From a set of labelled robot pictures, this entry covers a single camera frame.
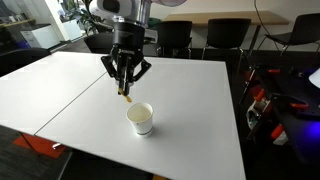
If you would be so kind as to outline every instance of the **white paper cup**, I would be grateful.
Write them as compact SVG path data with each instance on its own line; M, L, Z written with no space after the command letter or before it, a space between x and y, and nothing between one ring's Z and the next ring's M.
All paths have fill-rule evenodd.
M152 116L153 109L148 103L137 103L127 110L127 119L134 131L144 137L152 133Z

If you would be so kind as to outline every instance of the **cup rim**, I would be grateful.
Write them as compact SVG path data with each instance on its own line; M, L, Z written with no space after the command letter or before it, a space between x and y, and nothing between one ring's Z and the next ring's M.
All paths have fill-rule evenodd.
M148 116L148 118L146 118L145 120L142 120L142 121L132 121L132 120L130 120L129 117L128 117L128 112L129 112L129 110L130 110L133 106L137 106L137 105L140 105L140 104L147 105L148 107L150 107L150 109L151 109L150 116ZM145 121L149 120L150 117L152 117L152 115L153 115L153 108L152 108L152 106L151 106L149 103L135 103L135 104L133 104L132 106L130 106L130 107L127 109L127 112L126 112L126 116L127 116L128 121L130 121L130 122L135 122L135 123L145 122Z

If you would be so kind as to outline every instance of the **white tabletop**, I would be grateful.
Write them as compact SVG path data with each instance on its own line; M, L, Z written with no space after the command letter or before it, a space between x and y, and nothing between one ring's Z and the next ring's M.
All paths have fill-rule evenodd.
M150 137L134 133L108 74L36 135L170 179L245 179L225 64L146 60L130 97L152 105Z
M106 73L100 57L57 52L0 78L0 125L35 134Z

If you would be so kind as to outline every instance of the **black chair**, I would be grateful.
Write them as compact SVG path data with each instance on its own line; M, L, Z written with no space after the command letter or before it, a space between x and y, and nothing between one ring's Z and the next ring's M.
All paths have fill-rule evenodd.
M158 32L157 54L162 50L164 56L164 49L188 49L189 59L191 58L191 50L189 44L191 43L191 21L163 21L156 25Z
M109 54L113 46L113 33L99 33L84 38L92 53Z
M237 48L240 51L240 60L237 72L239 72L243 50L240 48L244 37L247 34L251 19L242 18L223 18L210 19L208 21L208 36L206 46L202 51L202 59L206 48L214 47L217 49Z
M282 56L289 46L309 43L318 44L317 54L320 47L320 43L316 42L320 40L320 13L299 15L295 20L292 32L276 35L266 34L258 50L266 38L283 45L280 56Z
M0 54L0 77L50 55L48 49L18 49Z

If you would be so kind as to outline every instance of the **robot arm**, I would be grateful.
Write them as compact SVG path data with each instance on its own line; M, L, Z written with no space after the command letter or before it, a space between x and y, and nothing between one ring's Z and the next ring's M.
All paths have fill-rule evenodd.
M93 0L90 12L114 22L113 48L102 57L110 77L115 78L123 95L151 67L142 54L145 28L148 25L151 3L178 6L186 0ZM135 68L141 70L134 75Z

